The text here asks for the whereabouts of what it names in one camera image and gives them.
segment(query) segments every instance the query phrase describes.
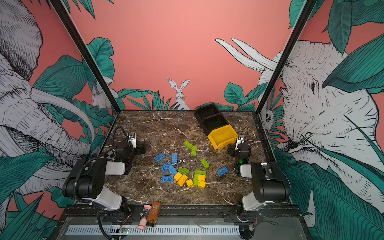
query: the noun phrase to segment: wire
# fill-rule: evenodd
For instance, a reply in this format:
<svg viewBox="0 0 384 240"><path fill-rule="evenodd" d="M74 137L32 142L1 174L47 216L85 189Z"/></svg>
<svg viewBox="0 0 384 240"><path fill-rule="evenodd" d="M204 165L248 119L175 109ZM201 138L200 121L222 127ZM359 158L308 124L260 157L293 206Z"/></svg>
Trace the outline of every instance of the wire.
<svg viewBox="0 0 384 240"><path fill-rule="evenodd" d="M125 139L124 141L127 141L127 139L128 139L128 135L127 135L127 133L125 132L124 128L123 128L122 126L117 126L117 127L115 128L115 130L113 131L113 134L112 134L112 146L113 146L113 150L116 150L116 145L115 145L115 133L116 133L116 131L117 131L119 128L122 130L122 132L124 133L124 135L125 135L125 137L126 137L126 139Z"/></svg>

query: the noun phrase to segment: brown marble surface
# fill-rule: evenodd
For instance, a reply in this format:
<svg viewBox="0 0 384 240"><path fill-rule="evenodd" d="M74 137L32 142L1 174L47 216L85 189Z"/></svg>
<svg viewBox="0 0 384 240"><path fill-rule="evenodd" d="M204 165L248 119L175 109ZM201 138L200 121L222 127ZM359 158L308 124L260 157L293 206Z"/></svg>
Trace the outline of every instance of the brown marble surface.
<svg viewBox="0 0 384 240"><path fill-rule="evenodd" d="M235 159L227 154L227 147L214 150L207 136L193 115L193 111L123 111L120 113L115 127L121 125L125 131L136 132L138 145L146 145L146 154L135 156L133 167L128 175L109 176L106 186L117 194L128 199L131 204L152 204L161 201L163 204L236 204L252 190L250 179L238 177L233 173L232 164ZM259 136L251 113L225 112L223 115L237 133L244 127L249 128L247 140L252 146L250 161L265 161ZM112 134L107 139L103 153L111 149ZM123 133L118 130L117 141L123 140ZM196 157L184 146L189 141L197 146ZM154 157L160 153L165 158L156 163ZM161 177L171 175L160 169L167 161L172 163L172 153L177 153L179 167L190 170L189 178L195 170L205 170L200 160L205 158L210 167L206 170L206 187L180 187L175 181L162 183ZM227 167L228 173L219 178L217 171Z"/></svg>

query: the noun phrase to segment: rabbit ear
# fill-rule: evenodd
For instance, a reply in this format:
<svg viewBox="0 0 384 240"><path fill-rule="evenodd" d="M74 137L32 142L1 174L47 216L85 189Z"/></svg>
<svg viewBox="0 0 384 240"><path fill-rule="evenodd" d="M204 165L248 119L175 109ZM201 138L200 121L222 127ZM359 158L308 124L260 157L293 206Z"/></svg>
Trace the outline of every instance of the rabbit ear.
<svg viewBox="0 0 384 240"><path fill-rule="evenodd" d="M171 80L171 79L169 79L169 78L167 78L167 80L168 80L168 82L169 82L169 85L170 85L173 89L175 89L175 90L178 89L177 84L176 84L173 80Z"/></svg>
<svg viewBox="0 0 384 240"><path fill-rule="evenodd" d="M95 86L92 87L92 94L96 95L96 88L95 88Z"/></svg>
<svg viewBox="0 0 384 240"><path fill-rule="evenodd" d="M183 88L185 88L188 84L189 84L189 82L190 82L190 80L189 79L187 79L187 80L184 80L183 81L183 83L181 84L181 87L180 87L180 89L183 89Z"/></svg>

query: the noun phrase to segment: mural wallpaper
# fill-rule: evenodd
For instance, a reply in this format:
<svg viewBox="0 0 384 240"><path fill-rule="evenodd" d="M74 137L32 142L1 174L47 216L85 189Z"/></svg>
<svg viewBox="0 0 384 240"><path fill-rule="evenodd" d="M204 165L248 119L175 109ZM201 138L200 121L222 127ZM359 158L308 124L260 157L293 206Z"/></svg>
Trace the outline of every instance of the mural wallpaper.
<svg viewBox="0 0 384 240"><path fill-rule="evenodd" d="M0 239L51 235L73 203L64 181L78 157L98 154L115 119L49 1L39 3L0 0ZM89 48L112 79L108 43Z"/></svg>
<svg viewBox="0 0 384 240"><path fill-rule="evenodd" d="M291 23L304 2L291 1ZM307 23L263 106L263 128L314 239L384 239L384 153L377 132L384 111L384 28L375 25L384 23L384 1L318 0L311 17L317 11L319 21ZM325 29L316 33L321 24ZM262 71L259 84L268 82L263 76L279 54L270 60L233 39L252 61L217 41L244 66Z"/></svg>
<svg viewBox="0 0 384 240"><path fill-rule="evenodd" d="M109 61L116 72L113 79L105 80L121 109L193 110L215 103L223 111L254 111L276 66L264 60L284 48L292 30L289 2L284 0L244 0L241 5L234 0L62 1L86 43L98 37L110 40ZM272 12L281 17L255 32L253 22L269 18ZM234 14L236 19L228 17ZM222 40L232 36L258 39L263 46L267 57L233 38L240 51L263 59L251 67L262 74L259 82L258 73L227 54L227 50L239 54ZM252 59L244 58L252 65ZM96 62L107 76L105 63ZM93 106L102 107L98 93L95 87Z"/></svg>

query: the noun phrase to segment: green leaf illustration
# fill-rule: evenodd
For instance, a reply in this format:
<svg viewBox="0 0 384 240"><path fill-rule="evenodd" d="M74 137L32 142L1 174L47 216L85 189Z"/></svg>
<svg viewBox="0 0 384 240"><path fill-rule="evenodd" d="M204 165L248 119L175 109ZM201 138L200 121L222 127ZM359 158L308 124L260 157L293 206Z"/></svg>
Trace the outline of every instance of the green leaf illustration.
<svg viewBox="0 0 384 240"><path fill-rule="evenodd" d="M243 89L239 85L229 82L224 91L225 100L229 103L236 104L236 101L243 97Z"/></svg>
<svg viewBox="0 0 384 240"><path fill-rule="evenodd" d="M0 202L23 185L48 161L55 159L50 154L31 152L17 157L0 157Z"/></svg>
<svg viewBox="0 0 384 240"><path fill-rule="evenodd" d="M130 88L125 88L123 90L118 91L119 98L125 98L127 95L134 97L134 98L141 98L142 94L144 95L155 95L154 92L151 90L139 90L139 89L130 89Z"/></svg>
<svg viewBox="0 0 384 240"><path fill-rule="evenodd" d="M92 1L91 0L79 0L81 5L95 18L95 11L93 10Z"/></svg>
<svg viewBox="0 0 384 240"><path fill-rule="evenodd" d="M278 126L283 126L284 123L283 122L274 122L272 127L278 127Z"/></svg>
<svg viewBox="0 0 384 240"><path fill-rule="evenodd" d="M329 37L340 53L345 52L352 30L352 2L333 1L328 20Z"/></svg>
<svg viewBox="0 0 384 240"><path fill-rule="evenodd" d="M380 0L367 7L365 1L352 3L352 26L359 26L367 22L384 23L384 1Z"/></svg>
<svg viewBox="0 0 384 240"><path fill-rule="evenodd" d="M160 104L160 93L159 91L157 91L152 98L152 110L154 110L155 108L158 110L159 104Z"/></svg>
<svg viewBox="0 0 384 240"><path fill-rule="evenodd" d="M87 46L89 52L95 59L101 74L113 79L115 74L115 67L113 65L112 59L110 59L110 57L113 55L113 47L111 45L111 41L108 38L94 38ZM89 88L92 90L94 86L96 87L96 78L84 59L83 66L87 75Z"/></svg>
<svg viewBox="0 0 384 240"><path fill-rule="evenodd" d="M243 105L237 108L237 111L255 111L255 104Z"/></svg>
<svg viewBox="0 0 384 240"><path fill-rule="evenodd" d="M355 195L337 177L316 164L296 161L275 148L276 161L291 183L291 199L308 210L310 192L316 208L316 233L322 239L384 238L384 216ZM332 221L329 216L337 216Z"/></svg>
<svg viewBox="0 0 384 240"><path fill-rule="evenodd" d="M280 134L277 134L277 133L267 132L266 134L268 135L268 137L273 138L273 139L284 139L283 136L281 136Z"/></svg>
<svg viewBox="0 0 384 240"><path fill-rule="evenodd" d="M88 104L88 103L86 103L84 101L80 102L77 99L74 99L74 100L68 99L67 101L72 103L76 107L78 107L81 111L83 111L89 117L89 119L91 120L92 125L93 125L94 128L100 127L100 126L108 127L108 125L103 123L103 118L98 116L98 115L96 115L92 111L93 108L98 109L98 107L93 107L92 105L90 105L90 104ZM63 109L63 108L60 108L60 107L55 107L55 108L56 108L56 110L59 113L61 113L64 116L65 119L68 119L71 122L79 122L81 125L83 125L83 123L85 123L79 116L77 116L73 112L71 112L69 110L66 110L66 109Z"/></svg>
<svg viewBox="0 0 384 240"><path fill-rule="evenodd" d="M138 106L138 107L141 108L141 109L144 109L144 110L150 110L150 109L148 109L146 106L144 106L144 105L141 104L141 103L136 102L135 100L132 100L132 99L129 99L129 98L127 98L127 99L128 99L128 101L130 101L132 104Z"/></svg>
<svg viewBox="0 0 384 240"><path fill-rule="evenodd" d="M87 83L83 64L71 56L62 56L40 75L34 88L59 98L72 99Z"/></svg>
<svg viewBox="0 0 384 240"><path fill-rule="evenodd" d="M384 87L384 34L348 55L327 77L327 85L345 92Z"/></svg>
<svg viewBox="0 0 384 240"><path fill-rule="evenodd" d="M51 200L56 202L58 207L64 208L67 205L74 203L72 199L64 197L62 190L58 187L50 188L48 191L52 193Z"/></svg>
<svg viewBox="0 0 384 240"><path fill-rule="evenodd" d="M120 107L120 110L124 110L125 109L125 104L123 103L122 99L121 98L116 98L116 101Z"/></svg>
<svg viewBox="0 0 384 240"><path fill-rule="evenodd" d="M271 109L274 108L280 101L280 98L281 98L282 94L280 93L277 98L273 101L273 104L271 106Z"/></svg>
<svg viewBox="0 0 384 240"><path fill-rule="evenodd" d="M271 130L270 130L271 132L279 132L279 133L281 133L281 134L284 134L285 135L285 132L283 132L282 130L280 130L280 129L278 129L278 128L275 128L275 127L273 127L273 128L271 128Z"/></svg>
<svg viewBox="0 0 384 240"><path fill-rule="evenodd" d="M268 85L268 83L262 83L259 86L255 87L254 89L252 89L246 95L246 97L251 96L251 98L248 100L247 103L250 103L253 100L255 100L256 98L260 97L265 92L265 89L266 89L267 85Z"/></svg>

